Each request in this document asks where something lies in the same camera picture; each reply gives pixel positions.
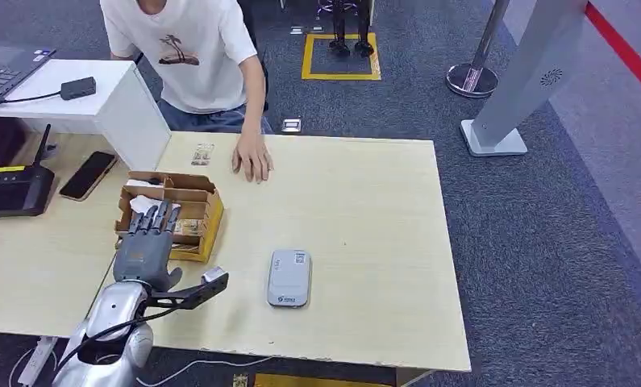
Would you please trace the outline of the person's left hand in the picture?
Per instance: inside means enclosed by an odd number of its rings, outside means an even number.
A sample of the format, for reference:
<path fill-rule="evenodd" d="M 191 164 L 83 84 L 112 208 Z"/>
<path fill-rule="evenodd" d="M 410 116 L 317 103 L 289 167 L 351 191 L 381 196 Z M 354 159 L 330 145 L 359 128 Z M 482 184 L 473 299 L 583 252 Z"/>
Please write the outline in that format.
<path fill-rule="evenodd" d="M 232 172 L 243 173 L 246 180 L 260 184 L 269 179 L 273 169 L 270 156 L 261 133 L 239 135 L 231 158 Z"/>

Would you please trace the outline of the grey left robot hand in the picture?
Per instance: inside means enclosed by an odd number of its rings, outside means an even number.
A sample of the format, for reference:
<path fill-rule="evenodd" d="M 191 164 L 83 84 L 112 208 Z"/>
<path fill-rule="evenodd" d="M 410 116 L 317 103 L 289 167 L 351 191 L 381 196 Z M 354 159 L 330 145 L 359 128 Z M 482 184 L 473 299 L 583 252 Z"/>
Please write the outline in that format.
<path fill-rule="evenodd" d="M 181 206 L 169 200 L 132 215 L 129 228 L 114 257 L 116 281 L 141 281 L 158 292 L 177 285 L 182 271 L 168 270 L 173 234 Z"/>

